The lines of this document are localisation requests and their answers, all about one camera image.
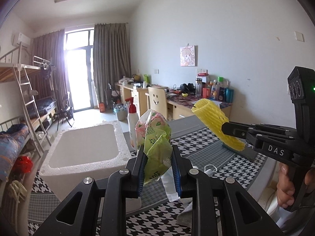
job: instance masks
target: floral print packaging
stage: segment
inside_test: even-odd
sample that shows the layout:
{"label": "floral print packaging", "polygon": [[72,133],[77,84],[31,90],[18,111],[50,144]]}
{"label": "floral print packaging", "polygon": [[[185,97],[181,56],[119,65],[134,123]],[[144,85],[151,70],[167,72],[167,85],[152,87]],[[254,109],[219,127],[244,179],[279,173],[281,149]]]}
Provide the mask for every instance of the floral print packaging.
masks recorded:
{"label": "floral print packaging", "polygon": [[158,179],[171,166],[171,128],[159,112],[152,109],[143,114],[135,127],[138,151],[144,145],[148,161],[144,168],[144,183]]}

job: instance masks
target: screw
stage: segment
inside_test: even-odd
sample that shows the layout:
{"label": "screw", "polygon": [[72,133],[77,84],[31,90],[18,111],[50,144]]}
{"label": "screw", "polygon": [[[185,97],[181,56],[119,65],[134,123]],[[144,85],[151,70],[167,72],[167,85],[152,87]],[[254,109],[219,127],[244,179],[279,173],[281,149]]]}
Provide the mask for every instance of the screw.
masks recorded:
{"label": "screw", "polygon": [[198,169],[190,169],[189,173],[192,175],[197,175],[199,173],[199,170]]}
{"label": "screw", "polygon": [[119,174],[121,174],[121,175],[126,175],[128,173],[129,173],[128,169],[122,169],[122,170],[119,171]]}
{"label": "screw", "polygon": [[233,184],[233,183],[235,182],[235,179],[234,179],[233,177],[231,177],[231,176],[228,176],[228,177],[225,179],[225,181],[226,181],[227,183],[229,183],[229,184]]}
{"label": "screw", "polygon": [[90,183],[92,183],[92,181],[93,181],[93,178],[91,178],[91,177],[86,177],[85,179],[83,179],[83,183],[85,183],[85,184],[90,184]]}

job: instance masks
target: wall switch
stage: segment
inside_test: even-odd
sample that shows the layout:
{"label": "wall switch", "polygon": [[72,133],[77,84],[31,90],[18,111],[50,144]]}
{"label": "wall switch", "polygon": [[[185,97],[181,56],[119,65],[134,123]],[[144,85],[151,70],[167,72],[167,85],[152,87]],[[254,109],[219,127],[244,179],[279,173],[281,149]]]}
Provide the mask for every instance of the wall switch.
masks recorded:
{"label": "wall switch", "polygon": [[295,31],[296,39],[301,42],[305,42],[304,35],[300,32]]}

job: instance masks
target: poster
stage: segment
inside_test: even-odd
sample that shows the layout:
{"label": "poster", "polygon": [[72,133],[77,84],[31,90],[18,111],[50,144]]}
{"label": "poster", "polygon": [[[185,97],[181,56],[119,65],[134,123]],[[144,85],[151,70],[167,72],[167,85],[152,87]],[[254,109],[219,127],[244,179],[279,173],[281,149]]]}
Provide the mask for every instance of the poster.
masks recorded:
{"label": "poster", "polygon": [[196,66],[195,46],[181,48],[181,66]]}

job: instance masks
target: window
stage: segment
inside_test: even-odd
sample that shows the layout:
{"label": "window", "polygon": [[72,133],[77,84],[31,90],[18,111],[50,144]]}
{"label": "window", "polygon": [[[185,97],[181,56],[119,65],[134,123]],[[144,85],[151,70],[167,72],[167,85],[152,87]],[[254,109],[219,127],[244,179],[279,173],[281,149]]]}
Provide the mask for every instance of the window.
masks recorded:
{"label": "window", "polygon": [[90,45],[93,46],[94,43],[94,30],[91,30],[90,33]]}
{"label": "window", "polygon": [[68,79],[75,112],[94,107],[93,42],[93,29],[65,34]]}
{"label": "window", "polygon": [[66,49],[72,50],[89,45],[89,31],[80,31],[69,33],[66,43]]}

